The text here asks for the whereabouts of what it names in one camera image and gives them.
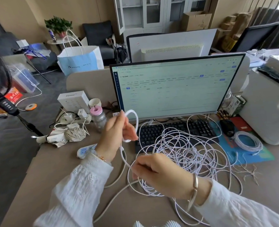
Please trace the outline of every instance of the web page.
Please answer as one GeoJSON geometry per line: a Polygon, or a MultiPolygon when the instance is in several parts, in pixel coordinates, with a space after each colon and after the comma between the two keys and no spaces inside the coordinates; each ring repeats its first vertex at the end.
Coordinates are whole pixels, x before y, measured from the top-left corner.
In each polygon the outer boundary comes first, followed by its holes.
{"type": "Polygon", "coordinates": [[[242,58],[113,67],[120,106],[133,109],[142,119],[216,111],[242,58]]]}

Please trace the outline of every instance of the paper cup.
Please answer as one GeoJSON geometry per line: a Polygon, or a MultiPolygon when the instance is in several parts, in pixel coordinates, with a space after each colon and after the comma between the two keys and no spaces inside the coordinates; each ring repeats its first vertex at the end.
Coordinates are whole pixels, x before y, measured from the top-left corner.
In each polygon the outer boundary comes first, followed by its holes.
{"type": "Polygon", "coordinates": [[[101,103],[100,99],[93,98],[89,101],[89,107],[92,108],[94,106],[102,106],[102,103],[101,103]]]}

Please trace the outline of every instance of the potted plant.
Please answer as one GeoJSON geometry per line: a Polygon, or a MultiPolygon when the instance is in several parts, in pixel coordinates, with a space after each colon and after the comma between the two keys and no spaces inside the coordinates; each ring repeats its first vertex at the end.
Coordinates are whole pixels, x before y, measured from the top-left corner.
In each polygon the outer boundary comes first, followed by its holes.
{"type": "Polygon", "coordinates": [[[66,31],[72,28],[72,21],[65,20],[64,18],[53,16],[50,20],[45,20],[46,27],[58,34],[60,38],[66,36],[66,31]]]}

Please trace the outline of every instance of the mouse pad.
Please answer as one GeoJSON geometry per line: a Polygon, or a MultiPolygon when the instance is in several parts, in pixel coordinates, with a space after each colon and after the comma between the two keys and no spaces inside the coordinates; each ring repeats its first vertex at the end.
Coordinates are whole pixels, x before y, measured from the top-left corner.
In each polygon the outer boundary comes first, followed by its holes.
{"type": "MultiPolygon", "coordinates": [[[[255,136],[257,136],[261,141],[262,139],[251,129],[251,127],[241,118],[241,117],[234,117],[231,118],[231,121],[234,123],[235,127],[235,132],[243,130],[248,133],[251,133],[255,136]]],[[[217,122],[217,125],[214,124],[214,122],[210,123],[217,135],[220,135],[220,130],[219,130],[219,121],[217,122]]],[[[254,141],[244,135],[239,136],[240,140],[248,145],[248,146],[254,146],[254,141]]],[[[242,148],[240,148],[233,140],[229,140],[229,138],[222,134],[219,137],[219,144],[221,147],[225,150],[225,152],[228,155],[230,163],[234,163],[236,161],[236,152],[238,153],[238,161],[236,165],[240,164],[246,164],[246,163],[259,163],[259,162],[264,162],[264,161],[271,161],[274,160],[273,154],[264,146],[263,150],[259,152],[257,155],[251,155],[251,152],[245,151],[242,148]]]]}

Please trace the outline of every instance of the left hand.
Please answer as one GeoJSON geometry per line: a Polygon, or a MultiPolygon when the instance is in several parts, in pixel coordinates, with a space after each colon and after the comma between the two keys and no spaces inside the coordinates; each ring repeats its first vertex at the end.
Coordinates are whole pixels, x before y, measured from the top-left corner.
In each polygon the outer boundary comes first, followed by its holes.
{"type": "Polygon", "coordinates": [[[111,162],[122,143],[122,137],[125,140],[138,140],[135,128],[129,123],[124,111],[121,111],[118,116],[109,119],[106,123],[95,151],[99,156],[104,157],[107,162],[111,162]]]}

